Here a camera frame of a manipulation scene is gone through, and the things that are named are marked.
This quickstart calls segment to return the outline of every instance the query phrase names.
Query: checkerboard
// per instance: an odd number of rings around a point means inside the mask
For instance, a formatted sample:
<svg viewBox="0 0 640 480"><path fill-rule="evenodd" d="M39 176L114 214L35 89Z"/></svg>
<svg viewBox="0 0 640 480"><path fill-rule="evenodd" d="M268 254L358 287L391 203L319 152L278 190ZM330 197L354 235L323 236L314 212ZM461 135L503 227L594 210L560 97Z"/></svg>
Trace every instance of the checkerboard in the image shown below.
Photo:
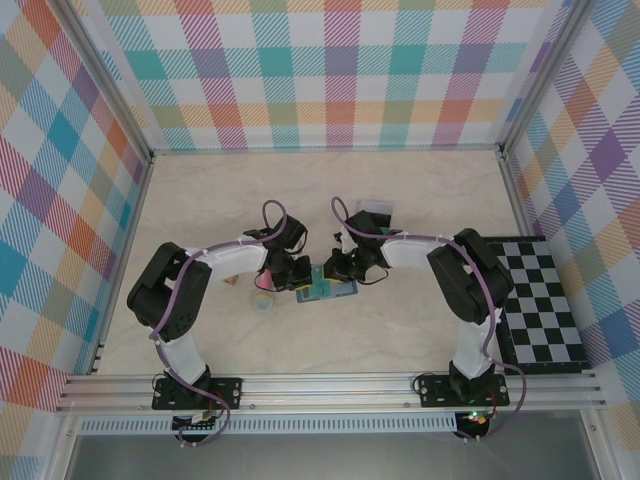
<svg viewBox="0 0 640 480"><path fill-rule="evenodd" d="M497 327L503 360L526 374L590 368L545 238L487 242L515 283Z"/></svg>

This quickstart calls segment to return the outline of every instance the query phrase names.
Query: wire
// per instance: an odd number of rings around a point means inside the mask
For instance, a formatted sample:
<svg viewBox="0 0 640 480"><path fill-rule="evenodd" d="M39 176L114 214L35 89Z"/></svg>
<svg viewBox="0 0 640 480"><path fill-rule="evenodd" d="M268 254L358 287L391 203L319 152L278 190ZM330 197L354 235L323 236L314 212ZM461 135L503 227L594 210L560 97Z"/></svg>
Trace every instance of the wire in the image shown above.
<svg viewBox="0 0 640 480"><path fill-rule="evenodd" d="M302 242L302 246L298 250L296 250L295 252L287 252L287 253L289 253L289 255L298 255L299 253L301 253L302 250L304 250L304 247L307 246L307 236L308 236L308 234L309 234L309 231L305 230L304 231L304 241Z"/></svg>
<svg viewBox="0 0 640 480"><path fill-rule="evenodd" d="M268 205L277 205L278 207L280 207L280 210L282 211L282 222L280 223L280 227L278 227L278 229L272 233L271 235L267 235L264 238L260 238L260 239L255 239L255 240L246 240L246 241L240 241L240 240L233 240L230 242L222 242L222 243L218 243L217 245L212 245L211 247L207 247L205 249L202 249L196 253L194 253L193 255L191 255L187 261L182 265L182 268L180 268L180 272L178 273L178 277L176 278L175 284L173 286L173 291L171 292L171 296L169 297L169 302L167 303L167 308L164 311L164 314L162 315L162 318L160 319L160 322L158 323L158 325L156 326L156 328L153 329L153 331L151 332L151 334L149 335L149 338L151 340L154 341L155 345L156 345L156 352L158 352L158 356L160 357L160 360L162 361L162 363L164 364L164 366L166 367L166 374L171 375L180 385L182 385L183 387L191 390L192 392L195 392L199 395L202 395L204 397L209 398L210 400L213 400L214 402L220 404L223 408L224 411L226 412L226 417L224 420L223 425L215 432L212 433L211 435L207 436L204 440L198 442L198 443L188 443L186 442L183 438L182 438L182 431L178 430L178 438L179 440L182 442L182 446L184 445L189 445L192 447L197 447L197 446L202 446L202 445L206 445L208 443L213 442L216 438L218 438L220 435L222 435L222 432L224 432L227 427L229 426L229 423L231 422L231 409L229 408L229 405L219 396L216 396L212 393L206 392L204 390L201 390L197 387L195 387L194 385L191 385L189 382L187 382L185 379L183 379L175 370L173 370L173 368L171 368L171 364L169 363L169 360L167 360L164 352L162 351L162 349L160 348L160 332L162 331L162 329L165 327L165 325L167 324L167 322L169 321L169 317L171 316L171 312L173 311L173 308L176 304L176 299L178 297L178 292L180 291L180 286L182 285L182 281L184 280L184 276L186 274L187 269L189 268L189 266L196 261L196 259L198 259L199 257L201 257L202 255L205 255L208 252L212 252L215 250L218 250L220 248L224 248L224 247L231 247L231 246L235 246L235 245L260 245L264 242L268 242L269 240L273 240L274 238L276 238L278 235L280 235L283 231L284 231L284 227L287 224L287 210L284 208L284 205L282 205L282 203L280 203L277 200L267 200L266 202L264 202L262 204L262 216L263 219L265 221L265 224L267 225L267 228L269 227L269 224L267 222L267 206Z"/></svg>
<svg viewBox="0 0 640 480"><path fill-rule="evenodd" d="M380 267L380 268L382 268L382 270L384 270L384 273L385 273L385 276L384 276L384 277L379 278L379 279L377 279L377 280L374 280L373 282L362 282L362 281L360 281L360 280L357 280L357 282L358 282L360 285L366 285L366 286L368 286L368 285L375 285L376 283L380 283L382 280L386 280L386 279L389 277L389 270L387 270L387 269L386 269L386 268L384 268L384 267Z"/></svg>
<svg viewBox="0 0 640 480"><path fill-rule="evenodd" d="M473 271L473 274L478 279L478 283L480 284L480 288L482 289L482 293L484 294L484 297L487 300L487 307L489 308L489 322L490 322L489 332L487 333L487 336L484 339L484 342L482 344L482 353L485 356L485 358L487 358L494 365L497 365L498 367L501 367L503 369L513 370L518 375L520 375L520 378L522 379L522 394L520 395L520 400L518 400L518 404L516 405L516 408L513 410L512 415L509 417L509 419L505 423L500 425L497 429L493 430L492 432L488 433L485 436L485 438L493 436L496 433L503 431L505 429L505 427L509 424L511 419L513 419L520 412L520 410L522 409L522 406L524 405L524 400L525 400L525 397L527 395L527 377L524 375L524 372L522 370L520 370L520 368L516 367L515 365L510 365L508 363L504 363L504 362L501 362L499 360L496 360L495 358L492 358L491 355L489 354L489 351L488 351L489 343L491 342L491 339L493 338L493 335L496 332L496 323L497 323L497 321L496 321L496 309L495 309L495 305L493 304L493 298L491 297L491 293L489 292L489 286L487 285L487 282L485 282L484 278L482 277L482 273L480 272L480 269L475 264L473 259L469 256L469 254L467 253L467 250L464 247L461 247L460 245L455 243L454 241L452 241L452 240L450 240L448 238L444 238L444 237L433 237L433 236L430 236L430 235L409 235L409 234L378 235L378 234L373 234L373 233L361 232L361 231L356 230L355 228L353 228L344 219L342 219L342 217L340 217L340 214L338 213L338 210L336 209L336 203L339 203L340 206L342 207L342 211L344 212L345 219L349 218L349 210L347 209L347 206L345 205L344 201L340 197L333 197L331 199L331 210L333 211L333 214L338 219L338 222L340 222L340 224L344 228L346 228L347 230L349 230L351 233L353 233L355 235L358 235L358 236L363 237L363 238L376 238L376 239L380 239L380 240L389 240L389 239L394 239L394 240L398 240L398 239L402 239L402 240L423 240L423 241L426 240L426 241L430 241L430 242L445 243L445 244L449 245L451 248L453 248L454 250L456 250L460 254L460 256L462 256L462 258L465 260L465 262L467 262L467 264L471 267L471 270Z"/></svg>

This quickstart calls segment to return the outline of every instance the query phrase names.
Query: beige tabletop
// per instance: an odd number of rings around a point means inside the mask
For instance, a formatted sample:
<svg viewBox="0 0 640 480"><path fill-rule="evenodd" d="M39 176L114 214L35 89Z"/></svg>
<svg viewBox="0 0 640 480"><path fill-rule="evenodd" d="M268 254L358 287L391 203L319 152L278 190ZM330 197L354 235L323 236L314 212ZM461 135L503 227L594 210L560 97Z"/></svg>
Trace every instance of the beige tabletop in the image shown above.
<svg viewBox="0 0 640 480"><path fill-rule="evenodd" d="M262 203L275 198L309 229L304 253L324 263L337 246L329 206L334 195L352 210L357 200L388 201L392 227L411 233L454 234L465 227L487 236L518 233L491 151L159 157L99 373L161 371L148 329L125 305L161 243L204 247L235 239L262 228ZM241 275L235 286L209 285L194 332L213 372L444 370L455 351L458 320L429 272L392 269L388 279L360 287L355 296L307 304L298 304L293 292L279 293L268 313L251 306L254 276Z"/></svg>

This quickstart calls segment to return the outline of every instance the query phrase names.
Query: colorful plaid backdrop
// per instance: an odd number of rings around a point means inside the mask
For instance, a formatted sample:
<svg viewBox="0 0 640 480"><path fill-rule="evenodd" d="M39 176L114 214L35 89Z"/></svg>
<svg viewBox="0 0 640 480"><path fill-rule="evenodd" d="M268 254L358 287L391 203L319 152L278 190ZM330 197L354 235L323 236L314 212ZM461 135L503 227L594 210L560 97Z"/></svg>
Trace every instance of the colorful plaid backdrop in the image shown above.
<svg viewBox="0 0 640 480"><path fill-rule="evenodd" d="M143 162L45 0L0 1L0 479L82 373Z"/></svg>
<svg viewBox="0 0 640 480"><path fill-rule="evenodd" d="M513 160L640 478L640 1L600 0Z"/></svg>
<svg viewBox="0 0 640 480"><path fill-rule="evenodd" d="M562 0L75 4L150 143L174 150L493 144L562 9Z"/></svg>

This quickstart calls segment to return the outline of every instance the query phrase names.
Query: floor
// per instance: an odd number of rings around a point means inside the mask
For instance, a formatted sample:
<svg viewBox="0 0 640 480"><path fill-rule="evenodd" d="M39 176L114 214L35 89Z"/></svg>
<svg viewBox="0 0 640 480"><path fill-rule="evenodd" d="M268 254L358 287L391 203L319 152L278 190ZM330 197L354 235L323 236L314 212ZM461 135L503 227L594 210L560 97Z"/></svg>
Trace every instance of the floor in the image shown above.
<svg viewBox="0 0 640 480"><path fill-rule="evenodd" d="M225 434L214 445L184 450L171 435L80 436L67 480L209 478L212 472L226 480L600 478L580 412L522 412L516 422L466 445L450 433Z"/></svg>
<svg viewBox="0 0 640 480"><path fill-rule="evenodd" d="M473 227L482 235L517 234L492 151L159 157L99 373L162 368L148 329L125 305L161 243L204 247L234 239L261 228L262 202L276 198L309 229L305 253L312 263L324 263L336 246L338 223L329 206L334 195L351 209L362 199L392 202L392 227L411 233ZM430 273L391 270L384 282L361 287L356 296L307 304L284 292L268 313L251 306L254 276L241 275L235 286L209 285L194 329L213 372L444 370L455 351L457 318Z"/></svg>

